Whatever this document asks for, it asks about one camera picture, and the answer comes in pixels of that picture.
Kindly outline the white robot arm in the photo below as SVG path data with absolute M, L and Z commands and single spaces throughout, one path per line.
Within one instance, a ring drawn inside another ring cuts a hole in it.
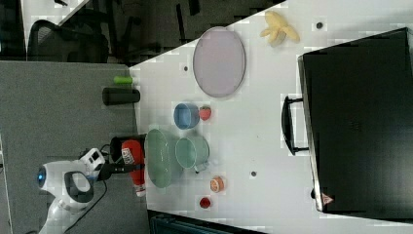
M 39 168 L 37 180 L 42 191 L 54 196 L 39 234 L 65 234 L 92 207 L 94 183 L 114 174 L 142 170 L 143 164 L 86 164 L 80 160 L 56 161 Z

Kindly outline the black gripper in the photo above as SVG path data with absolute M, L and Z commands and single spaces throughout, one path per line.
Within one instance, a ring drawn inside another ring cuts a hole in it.
M 145 167 L 144 164 L 128 164 L 128 165 L 114 165 L 113 167 L 110 164 L 104 164 L 97 176 L 97 181 L 107 180 L 113 174 L 126 174 L 139 170 L 143 170 Z

